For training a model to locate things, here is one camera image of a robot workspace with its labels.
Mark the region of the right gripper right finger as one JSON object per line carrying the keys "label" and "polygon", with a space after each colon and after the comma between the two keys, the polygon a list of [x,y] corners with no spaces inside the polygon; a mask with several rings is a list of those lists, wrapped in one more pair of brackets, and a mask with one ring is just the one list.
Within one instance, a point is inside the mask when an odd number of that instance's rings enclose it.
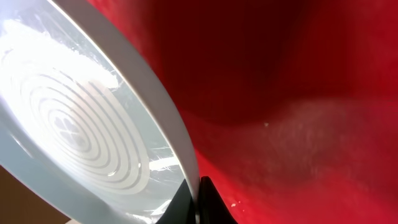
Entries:
{"label": "right gripper right finger", "polygon": [[238,224],[208,176],[200,179],[198,211],[200,224]]}

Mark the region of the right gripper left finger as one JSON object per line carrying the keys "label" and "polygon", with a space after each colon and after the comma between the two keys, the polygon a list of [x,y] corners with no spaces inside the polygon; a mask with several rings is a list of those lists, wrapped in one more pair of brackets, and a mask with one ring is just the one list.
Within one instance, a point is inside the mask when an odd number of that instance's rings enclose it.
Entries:
{"label": "right gripper left finger", "polygon": [[196,224],[195,206],[186,180],[156,224]]}

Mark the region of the large light blue plate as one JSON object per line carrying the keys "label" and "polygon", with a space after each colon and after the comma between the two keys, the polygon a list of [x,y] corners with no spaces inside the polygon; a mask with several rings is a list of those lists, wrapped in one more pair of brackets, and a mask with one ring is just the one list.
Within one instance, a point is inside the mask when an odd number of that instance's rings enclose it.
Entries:
{"label": "large light blue plate", "polygon": [[1,165],[78,223],[156,223],[195,152],[139,52],[86,1],[1,2]]}

